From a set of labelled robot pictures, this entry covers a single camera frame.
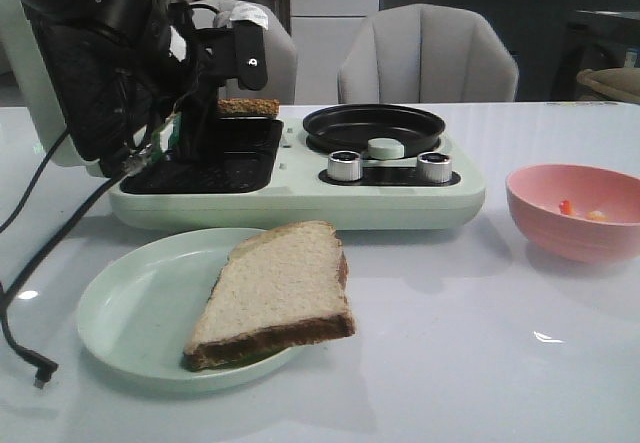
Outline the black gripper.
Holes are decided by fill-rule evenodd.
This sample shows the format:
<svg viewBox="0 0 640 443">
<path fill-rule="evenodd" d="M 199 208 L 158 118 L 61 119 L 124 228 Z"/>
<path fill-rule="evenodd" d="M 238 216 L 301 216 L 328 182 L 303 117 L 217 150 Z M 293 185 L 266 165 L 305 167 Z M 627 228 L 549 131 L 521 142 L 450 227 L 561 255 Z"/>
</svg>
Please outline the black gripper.
<svg viewBox="0 0 640 443">
<path fill-rule="evenodd" d="M 236 76 L 248 90 L 260 90 L 267 83 L 261 26 L 240 21 L 234 28 L 198 29 L 192 17 L 192 7 L 185 2 L 169 6 L 171 44 L 184 44 L 184 58 L 178 61 L 178 73 L 168 78 L 177 90 L 169 98 L 167 115 L 150 137 L 154 161 L 204 161 L 210 132 L 219 119 L 219 88 Z"/>
</svg>

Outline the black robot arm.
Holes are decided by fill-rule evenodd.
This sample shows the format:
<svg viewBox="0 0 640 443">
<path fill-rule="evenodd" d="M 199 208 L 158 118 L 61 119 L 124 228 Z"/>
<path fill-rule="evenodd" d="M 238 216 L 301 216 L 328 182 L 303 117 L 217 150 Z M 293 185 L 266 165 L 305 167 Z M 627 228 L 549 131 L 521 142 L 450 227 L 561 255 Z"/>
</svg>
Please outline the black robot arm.
<svg viewBox="0 0 640 443">
<path fill-rule="evenodd" d="M 268 80 L 263 28 L 197 28 L 194 7 L 162 0 L 1 0 L 1 38 L 42 144 L 57 163 L 113 177 L 172 114 L 177 156 L 199 161 L 218 90 Z"/>
</svg>

